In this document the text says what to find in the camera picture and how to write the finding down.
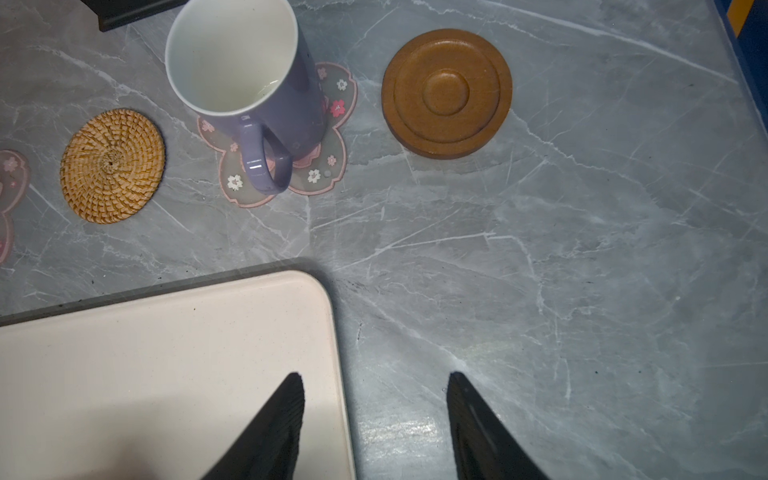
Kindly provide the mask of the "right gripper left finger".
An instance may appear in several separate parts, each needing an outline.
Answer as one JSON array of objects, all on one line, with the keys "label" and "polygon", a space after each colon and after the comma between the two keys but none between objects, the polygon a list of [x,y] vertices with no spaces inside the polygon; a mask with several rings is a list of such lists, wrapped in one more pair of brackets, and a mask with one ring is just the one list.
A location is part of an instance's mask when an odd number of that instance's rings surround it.
[{"label": "right gripper left finger", "polygon": [[292,372],[203,479],[291,479],[304,410],[303,381]]}]

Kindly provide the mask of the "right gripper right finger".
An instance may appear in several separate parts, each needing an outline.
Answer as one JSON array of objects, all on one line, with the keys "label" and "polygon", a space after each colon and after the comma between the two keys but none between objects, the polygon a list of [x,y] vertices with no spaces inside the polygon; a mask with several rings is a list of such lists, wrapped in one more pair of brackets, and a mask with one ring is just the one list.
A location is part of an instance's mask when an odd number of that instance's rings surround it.
[{"label": "right gripper right finger", "polygon": [[459,479],[548,478],[461,372],[449,376],[447,408]]}]

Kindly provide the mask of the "pink flower coaster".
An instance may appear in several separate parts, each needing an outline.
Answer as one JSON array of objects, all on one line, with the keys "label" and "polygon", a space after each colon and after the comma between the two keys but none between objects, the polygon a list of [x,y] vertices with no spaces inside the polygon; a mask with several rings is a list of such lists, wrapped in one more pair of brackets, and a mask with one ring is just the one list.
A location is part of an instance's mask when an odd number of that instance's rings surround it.
[{"label": "pink flower coaster", "polygon": [[[288,190],[304,196],[328,192],[342,180],[348,154],[341,127],[351,117],[358,97],[357,82],[344,66],[318,62],[316,70],[325,94],[328,129],[312,152],[293,163]],[[257,191],[246,178],[239,144],[203,118],[197,124],[202,139],[217,152],[219,182],[226,199],[240,208],[270,202],[273,198]]]},{"label": "pink flower coaster", "polygon": [[10,212],[19,203],[29,185],[27,159],[14,150],[1,151],[1,262],[13,249],[14,227]]}]

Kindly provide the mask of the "woven rattan coaster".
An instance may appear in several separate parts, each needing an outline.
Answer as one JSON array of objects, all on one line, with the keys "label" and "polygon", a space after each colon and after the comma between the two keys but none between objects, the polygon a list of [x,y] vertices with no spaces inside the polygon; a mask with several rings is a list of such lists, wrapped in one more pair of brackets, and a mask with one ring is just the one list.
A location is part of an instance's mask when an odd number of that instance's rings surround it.
[{"label": "woven rattan coaster", "polygon": [[73,135],[63,153],[63,196],[88,222],[123,221],[157,191],[165,154],[161,133],[148,117],[131,109],[103,112]]}]

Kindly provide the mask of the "brown wooden coaster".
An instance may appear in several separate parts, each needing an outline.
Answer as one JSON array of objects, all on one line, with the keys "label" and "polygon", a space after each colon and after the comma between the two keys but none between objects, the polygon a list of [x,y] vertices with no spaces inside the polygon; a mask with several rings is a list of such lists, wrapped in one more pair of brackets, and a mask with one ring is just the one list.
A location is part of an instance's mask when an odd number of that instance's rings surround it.
[{"label": "brown wooden coaster", "polygon": [[393,136],[423,157],[476,152],[502,126],[513,98],[509,66],[490,42],[439,29],[407,42],[384,73],[382,111]]}]

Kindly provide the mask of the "lavender mug white inside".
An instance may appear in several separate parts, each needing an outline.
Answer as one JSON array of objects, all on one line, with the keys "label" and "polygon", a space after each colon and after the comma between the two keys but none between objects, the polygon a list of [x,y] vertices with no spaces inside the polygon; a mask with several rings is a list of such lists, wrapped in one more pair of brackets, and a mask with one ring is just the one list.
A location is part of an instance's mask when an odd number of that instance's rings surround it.
[{"label": "lavender mug white inside", "polygon": [[165,47],[177,97],[238,145],[245,175],[266,196],[327,130],[315,62],[287,1],[187,2]]}]

